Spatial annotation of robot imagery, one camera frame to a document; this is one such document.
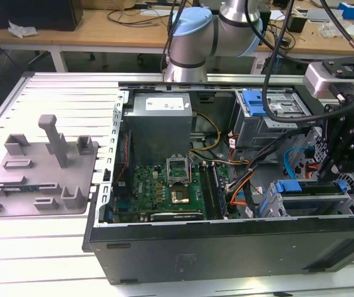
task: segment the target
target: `black side panel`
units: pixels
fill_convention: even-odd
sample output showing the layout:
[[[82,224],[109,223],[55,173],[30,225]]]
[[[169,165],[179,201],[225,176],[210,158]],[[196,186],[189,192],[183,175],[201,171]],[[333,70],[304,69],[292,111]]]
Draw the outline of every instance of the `black side panel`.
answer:
[[[209,228],[213,224],[203,225]],[[218,236],[121,244],[123,248],[107,249],[104,242],[91,243],[113,284],[126,280],[152,283],[332,272],[354,260],[354,232]]]
[[[90,233],[92,232],[92,226],[95,221],[95,211],[96,211],[96,203],[98,197],[98,186],[96,187],[96,192],[92,194],[92,201],[89,206],[88,220],[86,221],[84,241],[82,242],[82,250],[84,252],[93,252],[90,247],[89,239]]]

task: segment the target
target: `robotic arm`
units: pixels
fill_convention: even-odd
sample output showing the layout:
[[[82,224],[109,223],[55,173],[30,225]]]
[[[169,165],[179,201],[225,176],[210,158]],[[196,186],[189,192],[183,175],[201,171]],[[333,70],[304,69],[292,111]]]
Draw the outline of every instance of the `robotic arm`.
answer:
[[[354,58],[342,58],[311,63],[304,83],[312,96],[336,97],[338,105],[326,105],[328,113],[354,101]],[[326,159],[319,178],[335,179],[340,173],[354,173],[354,110],[323,122],[322,141],[327,145]]]
[[[254,51],[259,39],[248,24],[245,7],[248,8],[249,19],[260,32],[262,24],[257,5],[258,0],[227,0],[220,8],[219,16],[216,17],[213,17],[211,11],[206,8],[184,9],[177,20],[170,44],[169,63],[164,80],[206,82],[207,74],[204,67],[206,57],[239,57]],[[290,12],[292,5],[293,1],[290,1]],[[333,16],[331,19],[338,22],[327,4],[323,6],[327,13],[331,14],[330,17]],[[349,43],[354,47],[351,38]],[[345,108],[353,107],[352,103],[354,103],[354,58],[313,62],[308,66],[304,83],[316,98],[334,96],[338,99],[338,105],[325,106],[325,113],[338,111],[341,108],[349,110],[346,113],[341,110],[340,114],[343,116],[323,120],[322,141],[326,145],[327,156],[321,164],[319,178],[333,180],[340,173],[354,173],[354,108]],[[266,97],[267,83],[264,83],[264,88],[263,97]],[[278,117],[273,116],[273,118],[275,121],[278,120]]]
[[[262,31],[259,0],[227,0],[218,16],[213,16],[207,8],[184,9],[171,42],[165,81],[206,82],[206,57],[240,57],[254,51],[259,39],[247,23],[245,1],[249,1],[251,21]]]

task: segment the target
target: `white paper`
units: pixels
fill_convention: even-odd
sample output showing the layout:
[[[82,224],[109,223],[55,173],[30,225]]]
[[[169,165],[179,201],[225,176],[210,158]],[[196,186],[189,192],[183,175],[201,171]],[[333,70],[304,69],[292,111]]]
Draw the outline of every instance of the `white paper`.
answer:
[[[281,11],[270,11],[271,20],[284,20],[285,16]]]
[[[9,21],[8,31],[19,38],[23,38],[23,36],[38,35],[38,32],[34,27],[21,27],[11,23],[11,21]]]
[[[184,110],[182,98],[148,98],[145,110]]]

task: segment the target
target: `wooden workbench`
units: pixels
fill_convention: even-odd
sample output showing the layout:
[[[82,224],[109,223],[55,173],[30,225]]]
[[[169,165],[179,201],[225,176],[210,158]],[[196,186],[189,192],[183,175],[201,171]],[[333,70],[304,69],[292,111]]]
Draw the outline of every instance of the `wooden workbench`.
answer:
[[[315,8],[312,4],[297,1],[296,8]],[[121,20],[133,22],[149,19],[149,16],[123,16]],[[0,45],[5,49],[48,50],[51,52],[56,70],[66,71],[63,51],[94,51],[117,53],[161,53],[166,42],[166,27],[159,21],[158,26],[145,28],[125,27],[110,22],[104,10],[84,10],[82,21],[74,32],[39,30],[37,36],[20,39],[7,30],[0,30]],[[293,33],[295,47],[290,54],[311,59],[321,59],[321,55],[348,56],[354,50],[342,37],[323,38],[319,32],[321,24],[307,22],[302,33]],[[269,52],[268,47],[259,46],[257,52]]]

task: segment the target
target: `green circuit board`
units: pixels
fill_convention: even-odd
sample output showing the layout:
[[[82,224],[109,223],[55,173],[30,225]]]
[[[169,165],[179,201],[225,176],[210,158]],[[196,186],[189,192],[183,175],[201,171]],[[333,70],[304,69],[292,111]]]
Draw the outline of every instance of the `green circuit board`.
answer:
[[[182,169],[174,168],[173,171],[178,176],[184,176]],[[205,207],[202,196],[201,179],[199,177],[199,166],[192,168],[192,183],[183,189],[169,187],[167,181],[166,165],[157,166],[137,166],[134,173],[134,198],[131,202],[133,211],[136,212],[201,212],[205,216]],[[172,192],[179,192],[178,189],[185,191],[188,201],[173,203]]]
[[[184,164],[174,165],[171,172],[178,177],[186,175]],[[229,183],[227,167],[217,167],[217,173],[220,185],[224,186]],[[166,164],[136,166],[132,197],[129,200],[116,201],[114,221],[142,222],[146,215],[164,212],[203,213],[203,219],[206,220],[205,197],[202,192],[199,165],[192,165],[189,179],[191,183],[187,186],[181,183],[170,186]]]

